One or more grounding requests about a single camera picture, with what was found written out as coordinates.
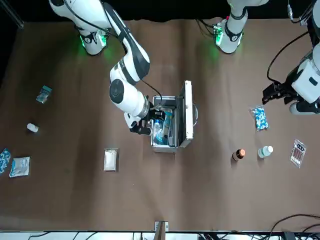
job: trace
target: case handle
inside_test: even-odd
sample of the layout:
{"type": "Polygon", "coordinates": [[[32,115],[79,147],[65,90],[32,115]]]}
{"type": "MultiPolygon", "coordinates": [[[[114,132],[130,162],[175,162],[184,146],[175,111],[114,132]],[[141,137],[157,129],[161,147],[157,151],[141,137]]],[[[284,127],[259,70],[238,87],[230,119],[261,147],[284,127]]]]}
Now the case handle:
{"type": "Polygon", "coordinates": [[[193,105],[194,117],[195,117],[195,121],[193,123],[193,126],[195,126],[198,123],[198,108],[194,103],[192,103],[192,105],[193,105]]]}

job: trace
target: small box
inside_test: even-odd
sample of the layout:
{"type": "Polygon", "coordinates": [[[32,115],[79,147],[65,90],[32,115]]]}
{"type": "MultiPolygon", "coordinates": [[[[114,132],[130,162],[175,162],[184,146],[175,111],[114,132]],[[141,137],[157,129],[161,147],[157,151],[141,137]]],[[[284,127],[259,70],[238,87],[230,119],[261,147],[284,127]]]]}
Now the small box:
{"type": "MultiPolygon", "coordinates": [[[[154,106],[161,102],[160,96],[154,96],[154,106]]],[[[179,96],[163,96],[162,107],[172,109],[173,117],[167,145],[157,144],[154,121],[151,121],[151,146],[155,152],[176,153],[178,147],[185,148],[194,139],[194,126],[198,122],[198,109],[192,99],[191,81],[185,81],[179,96]]]]}

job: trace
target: small bottle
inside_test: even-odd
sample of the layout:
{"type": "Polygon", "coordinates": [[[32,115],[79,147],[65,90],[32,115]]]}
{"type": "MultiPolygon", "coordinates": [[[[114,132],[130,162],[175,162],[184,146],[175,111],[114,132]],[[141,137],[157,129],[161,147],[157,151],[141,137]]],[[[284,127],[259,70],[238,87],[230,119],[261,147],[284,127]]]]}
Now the small bottle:
{"type": "Polygon", "coordinates": [[[244,149],[238,149],[232,154],[232,159],[237,162],[240,159],[243,159],[245,155],[246,155],[246,151],[244,149]]]}
{"type": "Polygon", "coordinates": [[[26,128],[29,129],[31,132],[34,132],[34,133],[38,132],[38,130],[39,130],[39,127],[34,125],[34,124],[32,124],[32,123],[28,123],[26,128]]]}
{"type": "Polygon", "coordinates": [[[270,156],[270,154],[274,151],[274,148],[272,146],[264,146],[263,148],[260,148],[258,150],[258,156],[260,158],[265,158],[270,156]]]}

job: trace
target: bottle cap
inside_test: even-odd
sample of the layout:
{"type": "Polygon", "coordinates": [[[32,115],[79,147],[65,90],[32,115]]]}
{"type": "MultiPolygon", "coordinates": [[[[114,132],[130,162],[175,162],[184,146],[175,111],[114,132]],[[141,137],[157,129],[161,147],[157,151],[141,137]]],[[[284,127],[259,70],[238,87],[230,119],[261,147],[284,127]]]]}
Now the bottle cap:
{"type": "Polygon", "coordinates": [[[272,146],[268,146],[268,152],[272,153],[274,151],[274,148],[272,146]]]}
{"type": "Polygon", "coordinates": [[[244,157],[244,156],[246,155],[246,151],[245,151],[244,149],[240,149],[239,155],[240,155],[241,157],[244,157]]]}

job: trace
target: orange bottle cap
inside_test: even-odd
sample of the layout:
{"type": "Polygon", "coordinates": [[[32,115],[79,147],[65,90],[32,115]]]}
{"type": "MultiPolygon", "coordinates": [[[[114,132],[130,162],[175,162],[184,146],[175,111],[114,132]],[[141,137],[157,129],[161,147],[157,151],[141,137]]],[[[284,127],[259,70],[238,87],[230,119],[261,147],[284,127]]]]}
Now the orange bottle cap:
{"type": "Polygon", "coordinates": [[[246,155],[246,151],[244,149],[240,149],[239,155],[244,157],[246,155]]]}

